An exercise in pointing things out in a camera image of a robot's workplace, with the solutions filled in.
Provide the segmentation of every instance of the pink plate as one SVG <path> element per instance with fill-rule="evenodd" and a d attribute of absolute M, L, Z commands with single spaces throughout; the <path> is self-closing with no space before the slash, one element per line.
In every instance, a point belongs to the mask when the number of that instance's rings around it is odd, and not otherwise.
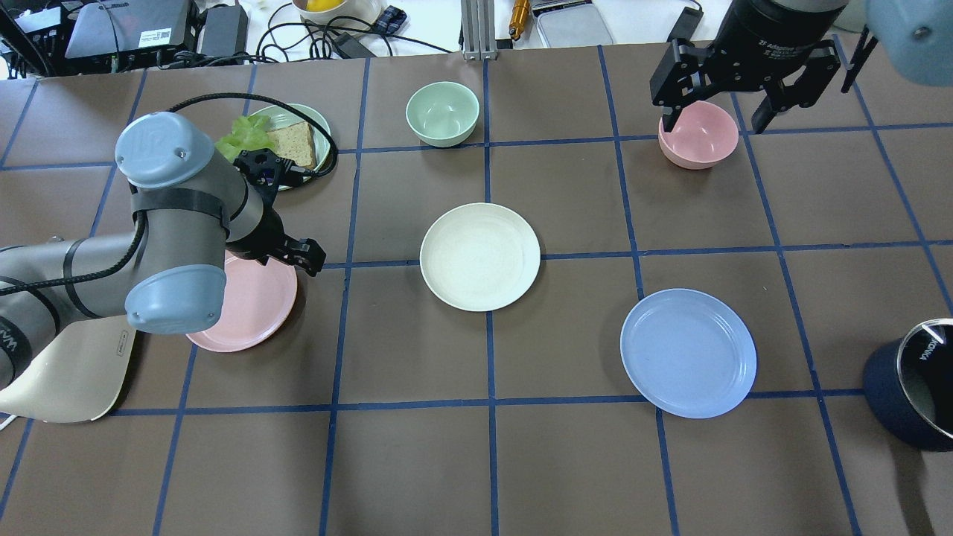
<path fill-rule="evenodd" d="M 672 132 L 659 121 L 659 145 L 669 160 L 689 170 L 710 168 L 738 146 L 738 124 L 725 110 L 705 101 L 681 111 Z"/>
<path fill-rule="evenodd" d="M 186 336 L 213 352 L 237 352 L 270 337 L 291 313 L 297 295 L 294 267 L 274 259 L 262 266 L 228 256 L 225 277 L 225 302 L 218 323 Z"/>

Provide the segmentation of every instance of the brown tiled table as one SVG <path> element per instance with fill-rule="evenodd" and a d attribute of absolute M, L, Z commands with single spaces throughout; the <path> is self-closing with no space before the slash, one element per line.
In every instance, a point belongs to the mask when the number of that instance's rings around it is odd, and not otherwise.
<path fill-rule="evenodd" d="M 861 371 L 951 314 L 953 91 L 878 54 L 856 92 L 832 87 L 763 135 L 746 126 L 757 97 L 720 95 L 740 145 L 687 172 L 657 146 L 660 52 L 0 83 L 4 245 L 129 231 L 116 136 L 197 94 L 313 106 L 342 149 L 332 175 L 277 201 L 290 233 L 329 252 L 289 321 L 237 354 L 145 337 L 109 417 L 0 433 L 0 534 L 948 532 L 953 456 L 884 432 Z M 440 79 L 486 111 L 450 150 L 403 121 Z M 185 114 L 218 137 L 257 107 Z M 515 304 L 465 313 L 427 290 L 417 252 L 439 215 L 484 200 L 527 218 L 543 262 Z M 707 421 L 662 414 L 618 355 L 638 299 L 680 286 L 726 301 L 759 348 L 751 395 Z"/>

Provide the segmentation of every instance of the metal bracket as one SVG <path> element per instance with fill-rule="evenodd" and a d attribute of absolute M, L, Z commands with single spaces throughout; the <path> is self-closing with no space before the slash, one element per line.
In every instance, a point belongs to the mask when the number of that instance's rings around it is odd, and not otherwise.
<path fill-rule="evenodd" d="M 493 0 L 460 0 L 463 58 L 497 59 L 497 30 Z"/>

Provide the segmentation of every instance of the bread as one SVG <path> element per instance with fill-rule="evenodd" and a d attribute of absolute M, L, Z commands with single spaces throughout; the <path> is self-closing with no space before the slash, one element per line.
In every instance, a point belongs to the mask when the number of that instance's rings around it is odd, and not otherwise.
<path fill-rule="evenodd" d="M 314 135 L 311 125 L 301 121 L 287 127 L 267 132 L 274 142 L 274 153 L 282 158 L 294 160 L 302 168 L 314 169 Z"/>

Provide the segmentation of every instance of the plate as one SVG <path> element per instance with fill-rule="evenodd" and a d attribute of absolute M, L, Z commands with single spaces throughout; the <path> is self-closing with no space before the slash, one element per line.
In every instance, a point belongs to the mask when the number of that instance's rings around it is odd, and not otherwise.
<path fill-rule="evenodd" d="M 186 335 L 213 352 L 237 352 L 270 337 L 292 311 L 297 296 L 294 267 L 271 259 L 225 259 L 225 302 L 222 316 L 211 328 Z"/>
<path fill-rule="evenodd" d="M 689 419 L 731 411 L 751 391 L 758 357 L 730 307 L 691 289 L 656 292 L 622 324 L 622 365 L 639 392 Z"/>
<path fill-rule="evenodd" d="M 328 120 L 324 118 L 324 115 L 318 113 L 317 110 L 311 108 L 310 106 L 305 106 L 303 104 L 291 104 L 289 105 L 292 108 L 298 110 L 301 113 L 304 113 L 311 119 L 317 121 L 318 125 L 321 125 L 325 131 L 328 131 L 328 135 L 331 134 L 331 127 L 328 125 Z M 288 112 L 280 106 L 269 106 L 267 108 L 262 108 L 261 110 L 252 114 L 252 117 L 268 117 L 272 120 L 271 128 L 282 129 L 284 127 L 290 127 L 295 123 L 300 123 L 304 119 L 298 117 L 297 115 Z M 328 157 L 328 154 L 331 152 L 331 144 L 328 143 L 328 140 L 325 139 L 320 132 L 317 131 L 314 127 L 311 128 L 312 134 L 314 135 L 314 161 L 317 162 L 315 169 L 320 169 L 321 165 L 324 164 L 324 160 Z"/>
<path fill-rule="evenodd" d="M 423 238 L 420 271 L 430 290 L 464 311 L 493 311 L 521 297 L 539 271 L 539 240 L 519 214 L 471 203 L 444 214 Z"/>

